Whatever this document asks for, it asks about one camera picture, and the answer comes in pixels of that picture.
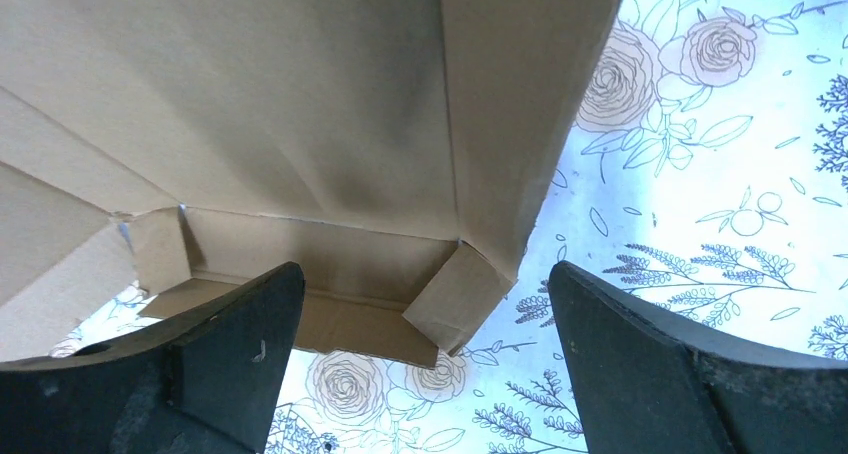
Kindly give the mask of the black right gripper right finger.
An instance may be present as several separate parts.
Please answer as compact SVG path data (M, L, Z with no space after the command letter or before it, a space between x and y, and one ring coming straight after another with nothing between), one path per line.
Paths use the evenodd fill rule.
M847 365L748 341L569 262L549 295L592 453L843 453Z

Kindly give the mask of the brown cardboard box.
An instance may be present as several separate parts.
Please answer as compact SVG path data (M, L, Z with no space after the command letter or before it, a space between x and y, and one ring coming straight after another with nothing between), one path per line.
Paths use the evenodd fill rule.
M517 279L622 0L1 0L1 356L298 263L300 349L432 366Z

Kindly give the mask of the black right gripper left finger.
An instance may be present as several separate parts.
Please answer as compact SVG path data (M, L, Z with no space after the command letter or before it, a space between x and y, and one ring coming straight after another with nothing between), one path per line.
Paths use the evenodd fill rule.
M260 453L305 298L288 262L63 358L1 366L5 453Z

